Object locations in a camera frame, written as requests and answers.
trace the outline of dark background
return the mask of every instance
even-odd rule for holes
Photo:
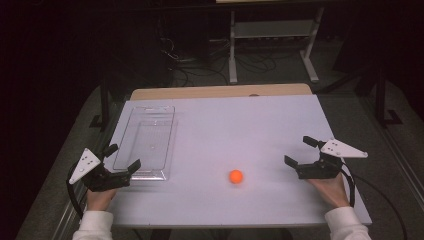
[[[370,61],[381,63],[388,80],[404,91],[424,119],[422,9],[411,2],[372,3],[326,9],[318,38],[345,39],[336,70],[350,73]],[[0,4],[1,97],[6,110],[1,206],[2,222],[8,223],[0,231],[2,239],[13,239],[79,110],[100,82],[106,82],[115,101],[136,88],[167,87],[172,63],[162,53],[168,46],[160,39],[173,38],[178,50],[204,56],[209,38],[228,38],[229,14],[92,11],[99,1]],[[267,16],[280,14],[274,10]],[[238,16],[260,17],[255,12]],[[292,11],[292,16],[301,13]]]

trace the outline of hand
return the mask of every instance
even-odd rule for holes
[[[321,197],[333,208],[350,206],[341,173],[333,179],[308,179],[321,194]]]
[[[110,201],[115,196],[117,189],[111,189],[104,192],[92,192],[87,190],[87,210],[88,211],[106,211]]]

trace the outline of white sleeve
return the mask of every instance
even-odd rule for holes
[[[371,240],[368,228],[356,216],[353,208],[336,208],[325,214],[332,240]]]
[[[80,228],[73,235],[73,240],[111,240],[110,228],[113,214],[104,211],[86,211]]]

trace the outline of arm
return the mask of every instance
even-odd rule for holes
[[[73,235],[73,240],[110,240],[110,228],[113,215],[106,212],[110,201],[116,194],[116,189],[104,192],[87,191],[87,211],[81,220],[80,228]]]
[[[334,208],[325,214],[332,240],[371,239],[368,235],[368,228],[362,225],[353,208],[349,205],[343,184],[343,177],[340,173],[334,179],[308,179],[307,181]]]

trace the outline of orange ball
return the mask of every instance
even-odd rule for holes
[[[241,183],[243,181],[243,173],[240,170],[233,170],[230,172],[230,181],[234,184]]]

